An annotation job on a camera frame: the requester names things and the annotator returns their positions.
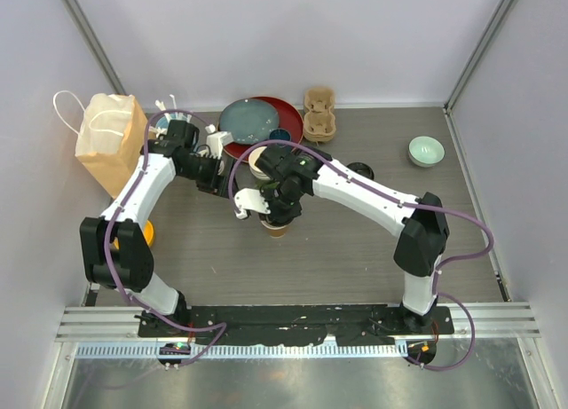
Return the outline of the black cup lid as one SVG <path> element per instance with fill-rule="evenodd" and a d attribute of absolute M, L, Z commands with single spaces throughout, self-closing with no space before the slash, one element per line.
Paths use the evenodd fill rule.
<path fill-rule="evenodd" d="M 347 165 L 347 168 L 367 179 L 375 179 L 375 173 L 373 169 L 364 162 L 351 162 Z"/>

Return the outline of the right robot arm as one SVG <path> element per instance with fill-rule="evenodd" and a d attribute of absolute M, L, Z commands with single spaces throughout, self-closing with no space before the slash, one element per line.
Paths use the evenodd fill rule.
<path fill-rule="evenodd" d="M 435 270 L 450 234 L 438 196 L 395 192 L 323 152 L 271 145 L 254 150 L 248 165 L 267 178 L 260 190 L 267 210 L 260 218 L 269 227 L 291 224 L 302 213 L 301 198 L 310 195 L 334 201 L 387 230 L 397 240 L 393 259 L 404 272 L 402 326 L 419 334 L 431 325 L 438 302 Z"/>

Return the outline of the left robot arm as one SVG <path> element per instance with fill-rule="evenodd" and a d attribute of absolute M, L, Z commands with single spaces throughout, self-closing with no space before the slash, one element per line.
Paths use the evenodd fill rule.
<path fill-rule="evenodd" d="M 84 218 L 79 230 L 86 279 L 149 311 L 171 337 L 188 329 L 190 310 L 184 295 L 155 273 L 144 228 L 175 177 L 195 182 L 202 192 L 227 195 L 229 167 L 222 156 L 233 137 L 213 125 L 207 133 L 202 153 L 197 150 L 200 132 L 187 121 L 171 121 L 156 139 L 145 135 L 138 164 L 119 196 L 100 216 Z"/>

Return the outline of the green paper cup stack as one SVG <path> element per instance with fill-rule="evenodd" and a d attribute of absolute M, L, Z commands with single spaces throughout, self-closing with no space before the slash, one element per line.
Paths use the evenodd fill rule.
<path fill-rule="evenodd" d="M 266 149 L 266 146 L 258 147 L 248 156 L 248 167 L 250 173 L 255 178 L 256 189 L 259 191 L 274 191 L 278 183 L 272 180 L 265 174 L 257 165 L 256 162 L 260 159 L 260 155 Z"/>

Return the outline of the brown paper bag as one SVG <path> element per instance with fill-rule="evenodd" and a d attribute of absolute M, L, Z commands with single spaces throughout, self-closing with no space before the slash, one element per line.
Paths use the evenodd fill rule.
<path fill-rule="evenodd" d="M 147 118 L 132 95 L 99 93 L 83 111 L 76 134 L 75 158 L 115 199 L 134 173 L 145 141 Z"/>

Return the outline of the single brown paper cup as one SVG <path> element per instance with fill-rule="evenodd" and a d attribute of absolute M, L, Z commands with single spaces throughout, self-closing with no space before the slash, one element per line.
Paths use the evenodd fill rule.
<path fill-rule="evenodd" d="M 264 227 L 264 229 L 266 230 L 266 232 L 274 239 L 278 239 L 283 237 L 289 228 L 289 225 L 273 225 L 273 224 L 269 224 L 265 221 L 261 222 L 261 225 Z"/>

